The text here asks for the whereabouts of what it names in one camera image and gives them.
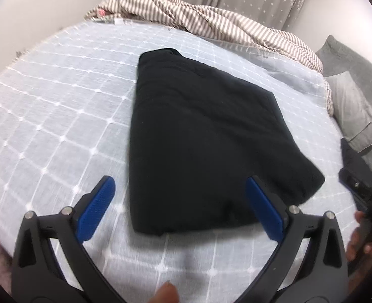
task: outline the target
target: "human hand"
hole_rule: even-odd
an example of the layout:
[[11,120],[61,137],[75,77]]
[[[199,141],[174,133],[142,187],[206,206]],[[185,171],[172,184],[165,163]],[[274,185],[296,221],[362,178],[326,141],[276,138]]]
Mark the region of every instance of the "human hand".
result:
[[[364,218],[364,213],[357,211],[354,214],[354,218],[358,223],[360,223],[361,220]],[[352,237],[346,249],[346,258],[348,262],[353,261],[356,258],[356,250],[354,249],[354,247],[356,246],[359,240],[360,237],[358,234],[358,228],[356,228],[352,233]],[[362,282],[362,280],[365,278],[366,274],[368,273],[372,266],[372,243],[368,243],[367,245],[364,246],[364,253],[367,256],[367,259],[364,260],[364,262],[350,277],[349,292],[352,292],[354,288],[356,288],[356,286],[358,286],[358,284]]]
[[179,303],[179,294],[175,286],[169,281],[165,282],[148,303]]

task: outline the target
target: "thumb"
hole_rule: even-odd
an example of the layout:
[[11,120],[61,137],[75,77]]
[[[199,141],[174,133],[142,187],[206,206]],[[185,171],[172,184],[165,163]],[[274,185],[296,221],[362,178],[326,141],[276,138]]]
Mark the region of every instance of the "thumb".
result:
[[179,303],[179,294],[175,286],[169,281],[165,282],[148,303]]

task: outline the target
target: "bed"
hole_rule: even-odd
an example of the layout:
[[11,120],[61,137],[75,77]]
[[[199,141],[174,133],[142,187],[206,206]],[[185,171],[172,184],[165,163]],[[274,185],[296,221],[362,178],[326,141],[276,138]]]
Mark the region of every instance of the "bed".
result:
[[[85,247],[129,303],[146,302],[170,280],[183,302],[233,302],[276,244],[259,224],[150,237],[134,233],[128,209],[128,135],[141,53],[172,47],[274,93],[300,150],[321,170],[321,189],[305,213],[333,210],[347,244],[356,227],[349,191],[339,182],[341,133],[328,116],[322,75],[273,52],[221,47],[158,24],[117,19],[65,29],[0,74],[0,243],[9,254],[28,210],[57,213],[105,174],[114,201]],[[54,243],[69,282],[75,277]],[[300,249],[284,286],[300,265]]]

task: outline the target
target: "white bedsheet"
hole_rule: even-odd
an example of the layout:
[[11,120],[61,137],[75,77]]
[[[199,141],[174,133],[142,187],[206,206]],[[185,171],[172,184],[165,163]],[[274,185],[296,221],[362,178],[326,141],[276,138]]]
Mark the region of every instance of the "white bedsheet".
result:
[[[274,92],[294,140],[326,178],[301,208],[333,210],[347,243],[355,206],[338,181],[340,135],[324,107],[322,76],[277,54],[256,52],[248,61],[189,33],[121,20],[61,31],[0,74],[0,242],[6,250],[13,253],[27,210],[56,213],[108,174],[116,196],[85,247],[128,303],[146,302],[166,280],[184,303],[233,302],[258,274],[276,246],[259,224],[161,238],[135,234],[129,224],[127,144],[137,62],[142,52],[163,47]],[[75,282],[66,262],[62,269]]]

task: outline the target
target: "folded black garment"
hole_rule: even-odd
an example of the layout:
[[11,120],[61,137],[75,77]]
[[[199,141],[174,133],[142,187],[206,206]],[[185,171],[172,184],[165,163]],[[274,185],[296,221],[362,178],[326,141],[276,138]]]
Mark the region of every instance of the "folded black garment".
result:
[[245,181],[257,175],[287,205],[323,184],[274,95],[177,50],[142,54],[130,130],[135,231],[161,235],[256,221]]

